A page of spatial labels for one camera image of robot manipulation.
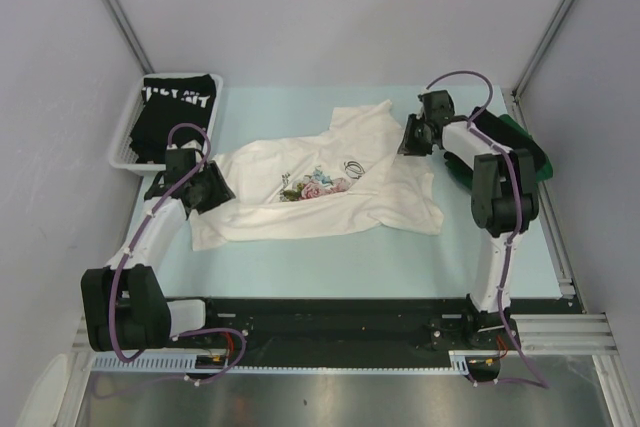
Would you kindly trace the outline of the white plastic laundry basket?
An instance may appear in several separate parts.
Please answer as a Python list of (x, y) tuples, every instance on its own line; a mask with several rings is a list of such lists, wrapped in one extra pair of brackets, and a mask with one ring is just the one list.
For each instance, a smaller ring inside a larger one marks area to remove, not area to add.
[[(188, 77), (203, 74), (210, 73), (163, 73), (150, 74), (142, 77), (134, 86), (121, 115), (109, 150), (110, 165), (116, 169), (125, 169), (141, 176), (152, 175), (163, 171), (165, 169), (165, 155), (163, 164), (140, 164), (136, 162), (137, 155), (129, 146), (131, 141), (129, 134), (142, 111), (141, 87), (143, 79), (146, 77)], [(205, 141), (212, 138), (213, 125), (217, 114), (221, 89), (223, 87), (223, 79), (215, 74), (210, 75), (217, 85), (217, 97), (214, 102), (213, 113), (207, 130), (203, 131), (200, 127), (191, 123), (175, 125), (169, 132), (166, 149), (169, 145), (173, 145), (178, 148), (188, 146), (203, 150), (205, 148)]]

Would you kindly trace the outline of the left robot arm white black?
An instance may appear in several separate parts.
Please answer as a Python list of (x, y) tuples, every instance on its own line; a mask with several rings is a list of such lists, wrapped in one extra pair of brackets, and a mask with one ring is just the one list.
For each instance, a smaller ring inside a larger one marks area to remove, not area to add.
[(103, 268), (89, 269), (80, 287), (89, 344), (130, 362), (137, 353), (161, 349), (186, 332), (197, 345), (214, 344), (221, 323), (200, 298), (169, 300), (156, 271), (175, 235), (192, 213), (203, 214), (235, 198), (219, 168), (194, 147), (166, 150), (165, 170), (144, 195), (134, 233)]

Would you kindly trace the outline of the white floral print t-shirt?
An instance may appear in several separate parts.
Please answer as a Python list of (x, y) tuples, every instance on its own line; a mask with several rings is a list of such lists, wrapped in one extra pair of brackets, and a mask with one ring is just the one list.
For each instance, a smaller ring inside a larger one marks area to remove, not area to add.
[(393, 104), (336, 107), (316, 136), (257, 140), (215, 156), (233, 200), (190, 217), (196, 251), (229, 242), (339, 236), (387, 226), (437, 235), (430, 166), (397, 150)]

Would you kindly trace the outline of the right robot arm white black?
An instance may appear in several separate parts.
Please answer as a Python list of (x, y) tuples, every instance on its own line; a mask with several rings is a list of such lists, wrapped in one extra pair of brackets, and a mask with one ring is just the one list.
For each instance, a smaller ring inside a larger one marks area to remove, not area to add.
[(495, 115), (475, 109), (458, 115), (445, 90), (427, 91), (409, 116), (398, 149), (427, 156), (435, 148), (471, 172), (471, 214), (482, 232), (473, 289), (460, 318), (433, 323), (433, 333), (452, 328), (452, 347), (489, 350), (514, 334), (510, 319), (511, 262), (539, 214), (537, 166), (541, 153), (524, 134)]

